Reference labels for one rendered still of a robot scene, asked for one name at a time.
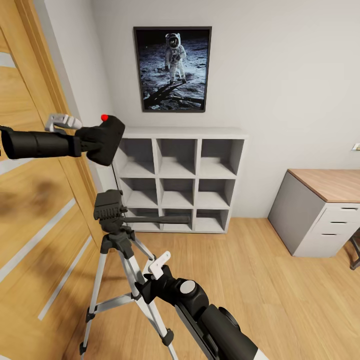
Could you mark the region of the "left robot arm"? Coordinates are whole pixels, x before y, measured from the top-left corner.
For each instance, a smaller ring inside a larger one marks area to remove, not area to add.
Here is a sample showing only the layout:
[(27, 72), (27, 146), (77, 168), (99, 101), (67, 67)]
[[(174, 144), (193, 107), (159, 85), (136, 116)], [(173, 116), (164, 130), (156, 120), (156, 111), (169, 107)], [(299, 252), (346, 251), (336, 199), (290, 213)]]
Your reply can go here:
[[(1, 141), (10, 160), (25, 158), (81, 157), (81, 152), (103, 148), (103, 144), (67, 135), (64, 129), (80, 130), (82, 122), (64, 113), (51, 113), (44, 131), (14, 131), (0, 125)], [(1, 157), (1, 149), (0, 149)]]

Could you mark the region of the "digital camera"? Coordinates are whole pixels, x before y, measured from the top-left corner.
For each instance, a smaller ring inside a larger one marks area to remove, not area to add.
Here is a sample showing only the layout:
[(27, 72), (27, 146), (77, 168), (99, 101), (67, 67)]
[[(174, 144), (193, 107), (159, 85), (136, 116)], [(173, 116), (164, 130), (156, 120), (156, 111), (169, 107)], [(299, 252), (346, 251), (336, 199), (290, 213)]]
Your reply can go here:
[(125, 131), (125, 124), (114, 115), (101, 115), (100, 126), (81, 127), (75, 132), (83, 142), (102, 144), (103, 148), (85, 153), (89, 160), (103, 166), (110, 166)]

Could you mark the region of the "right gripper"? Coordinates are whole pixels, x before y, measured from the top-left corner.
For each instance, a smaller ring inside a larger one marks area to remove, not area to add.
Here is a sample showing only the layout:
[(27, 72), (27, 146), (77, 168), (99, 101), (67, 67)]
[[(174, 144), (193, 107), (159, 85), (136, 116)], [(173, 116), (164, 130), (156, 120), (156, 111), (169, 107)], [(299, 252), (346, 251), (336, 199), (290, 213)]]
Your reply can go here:
[[(171, 270), (168, 265), (164, 264), (161, 267), (163, 271), (163, 275), (158, 279), (152, 279), (152, 273), (145, 273), (143, 276), (147, 279), (145, 284), (140, 284), (135, 282), (135, 286), (138, 291), (143, 296), (144, 301), (149, 305), (156, 297), (161, 298), (166, 301), (163, 296), (163, 290), (165, 284), (170, 280), (173, 276)], [(172, 278), (173, 279), (173, 278)]]

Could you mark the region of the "camera tripod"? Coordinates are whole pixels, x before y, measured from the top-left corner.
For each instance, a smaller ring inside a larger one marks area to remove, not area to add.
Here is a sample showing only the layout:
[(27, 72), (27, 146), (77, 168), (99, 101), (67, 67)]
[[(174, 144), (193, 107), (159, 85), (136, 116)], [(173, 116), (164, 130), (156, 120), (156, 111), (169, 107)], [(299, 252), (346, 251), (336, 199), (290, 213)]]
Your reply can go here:
[[(122, 190), (108, 189), (106, 192), (97, 194), (94, 205), (93, 217), (95, 220), (99, 220), (102, 230), (108, 234), (102, 238), (100, 247), (100, 258), (94, 288), (92, 291), (91, 304), (87, 310), (85, 320), (85, 322), (88, 323), (87, 330), (84, 342), (80, 344), (79, 348), (80, 355), (82, 355), (81, 360), (84, 359), (84, 354), (87, 350), (91, 323), (95, 315), (134, 301), (156, 329), (162, 339), (162, 343), (168, 347), (173, 360), (179, 360), (172, 345), (172, 341), (174, 339), (173, 331), (165, 327), (154, 300), (150, 304), (147, 304), (144, 301), (142, 294), (135, 286), (135, 282), (142, 285), (147, 282), (148, 279), (144, 277), (144, 274), (150, 273), (148, 271), (148, 267), (157, 260), (157, 257), (146, 248), (146, 246), (135, 235), (135, 231), (126, 225), (126, 223), (189, 224), (191, 219), (189, 216), (161, 216), (156, 218), (124, 217), (122, 216), (122, 213), (128, 212), (128, 208), (126, 206), (124, 207), (122, 204), (122, 195)], [(134, 256), (134, 252), (131, 248), (131, 241), (149, 257), (143, 273), (141, 272)], [(132, 292), (96, 304), (110, 248), (116, 248), (118, 251)]]

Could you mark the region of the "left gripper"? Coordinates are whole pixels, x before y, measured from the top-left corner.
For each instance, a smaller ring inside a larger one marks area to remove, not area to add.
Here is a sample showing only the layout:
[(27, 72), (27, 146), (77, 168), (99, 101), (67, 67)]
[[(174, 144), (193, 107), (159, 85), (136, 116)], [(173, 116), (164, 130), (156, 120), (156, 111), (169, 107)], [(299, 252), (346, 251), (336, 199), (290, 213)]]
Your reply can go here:
[(88, 152), (103, 148), (103, 144), (80, 140), (74, 135), (59, 132), (29, 131), (37, 142), (38, 154), (36, 158), (49, 157), (81, 157), (81, 152)]

